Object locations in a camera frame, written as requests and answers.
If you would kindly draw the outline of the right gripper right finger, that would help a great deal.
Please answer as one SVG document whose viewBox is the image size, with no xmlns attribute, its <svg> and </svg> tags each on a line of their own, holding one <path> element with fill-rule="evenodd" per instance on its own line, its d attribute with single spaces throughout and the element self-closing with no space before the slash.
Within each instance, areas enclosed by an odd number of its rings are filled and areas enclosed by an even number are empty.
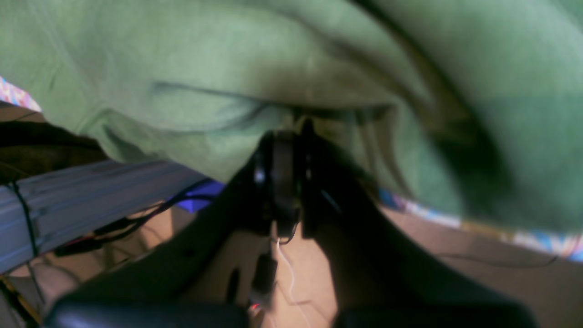
<svg viewBox="0 0 583 328">
<path fill-rule="evenodd" d="M 440 263 L 386 218 L 348 158 L 307 120 L 298 137 L 302 236 L 325 254 L 334 328 L 535 328 L 530 311 Z"/>
</svg>

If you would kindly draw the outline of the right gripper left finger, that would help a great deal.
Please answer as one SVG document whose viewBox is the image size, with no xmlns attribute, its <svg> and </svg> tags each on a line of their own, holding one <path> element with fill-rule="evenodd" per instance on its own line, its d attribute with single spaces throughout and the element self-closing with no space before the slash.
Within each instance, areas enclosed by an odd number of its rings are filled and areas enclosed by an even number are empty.
<svg viewBox="0 0 583 328">
<path fill-rule="evenodd" d="M 141 259 L 61 297 L 48 328 L 247 328 L 254 293 L 269 294 L 271 244 L 298 224 L 294 133 L 268 132 L 195 219 Z"/>
</svg>

